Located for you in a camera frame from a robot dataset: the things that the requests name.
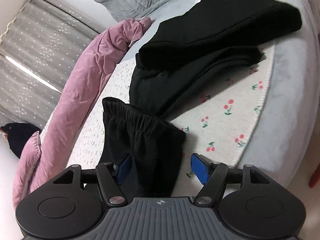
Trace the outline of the black pants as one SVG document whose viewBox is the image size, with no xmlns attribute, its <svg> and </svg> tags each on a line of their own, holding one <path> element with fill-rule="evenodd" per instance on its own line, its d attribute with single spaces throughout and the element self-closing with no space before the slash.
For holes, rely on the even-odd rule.
<svg viewBox="0 0 320 240">
<path fill-rule="evenodd" d="M 209 78 L 257 65 L 263 58 L 260 46 L 301 26 L 300 11 L 276 0 L 201 0 L 163 21 L 135 57 L 129 103 L 102 100 L 100 160 L 113 167 L 131 154 L 131 171 L 120 186 L 125 196 L 173 196 L 187 135 L 168 118 Z"/>
</svg>

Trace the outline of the cherry print bed sheet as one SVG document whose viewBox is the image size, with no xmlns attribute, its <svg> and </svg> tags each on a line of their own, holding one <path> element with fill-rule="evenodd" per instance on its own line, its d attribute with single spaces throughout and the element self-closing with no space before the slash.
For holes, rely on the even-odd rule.
<svg viewBox="0 0 320 240">
<path fill-rule="evenodd" d="M 236 165 L 259 121 L 272 74 L 275 44 L 260 46 L 263 58 L 257 65 L 234 68 L 209 78 L 204 89 L 184 100 L 168 121 L 187 135 L 186 155 L 194 152 L 209 159 Z M 129 87 L 136 60 L 116 66 L 89 114 L 73 147 L 67 166 L 83 169 L 97 165 L 103 151 L 102 99 L 113 97 L 129 103 Z"/>
</svg>

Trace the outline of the pink duvet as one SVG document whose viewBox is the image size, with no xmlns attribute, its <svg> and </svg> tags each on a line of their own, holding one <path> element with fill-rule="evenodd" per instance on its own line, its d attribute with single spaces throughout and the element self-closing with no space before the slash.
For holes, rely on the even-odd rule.
<svg viewBox="0 0 320 240">
<path fill-rule="evenodd" d="M 13 206 L 62 172 L 80 129 L 116 65 L 152 25 L 149 17 L 128 18 L 100 33 L 82 52 L 42 132 L 26 142 L 18 161 Z"/>
</svg>

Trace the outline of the grey bed sheet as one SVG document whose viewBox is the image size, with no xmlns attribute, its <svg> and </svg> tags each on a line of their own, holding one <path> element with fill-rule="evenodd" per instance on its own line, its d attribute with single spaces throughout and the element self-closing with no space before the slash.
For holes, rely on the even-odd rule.
<svg viewBox="0 0 320 240">
<path fill-rule="evenodd" d="M 279 0 L 300 10 L 300 31 L 277 39 L 272 74 L 259 121 L 235 166 L 252 164 L 283 186 L 289 184 L 304 157 L 319 104 L 317 0 Z M 174 196 L 195 196 L 201 183 L 184 156 Z"/>
</svg>

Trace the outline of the dark plush toy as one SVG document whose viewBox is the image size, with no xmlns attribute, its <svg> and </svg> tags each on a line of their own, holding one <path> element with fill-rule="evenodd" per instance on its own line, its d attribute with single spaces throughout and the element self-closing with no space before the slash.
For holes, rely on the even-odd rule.
<svg viewBox="0 0 320 240">
<path fill-rule="evenodd" d="M 8 140 L 11 151 L 17 158 L 21 157 L 22 150 L 35 132 L 42 130 L 30 123 L 8 123 L 1 127 L 1 132 L 4 133 Z"/>
</svg>

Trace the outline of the red stool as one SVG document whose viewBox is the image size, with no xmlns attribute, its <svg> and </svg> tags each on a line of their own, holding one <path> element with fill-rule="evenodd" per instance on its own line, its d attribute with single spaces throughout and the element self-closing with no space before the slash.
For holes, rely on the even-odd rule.
<svg viewBox="0 0 320 240">
<path fill-rule="evenodd" d="M 309 181 L 309 187 L 313 188 L 317 185 L 317 183 L 320 180 L 320 164 L 315 169 L 314 173 L 312 174 L 310 181 Z"/>
</svg>

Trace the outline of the grey dotted curtain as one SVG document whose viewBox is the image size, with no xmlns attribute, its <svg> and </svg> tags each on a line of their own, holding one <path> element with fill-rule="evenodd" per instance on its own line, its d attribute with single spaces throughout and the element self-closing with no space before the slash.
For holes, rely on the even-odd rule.
<svg viewBox="0 0 320 240">
<path fill-rule="evenodd" d="M 59 0 L 27 0 L 1 35 L 1 125 L 44 128 L 97 26 Z"/>
</svg>

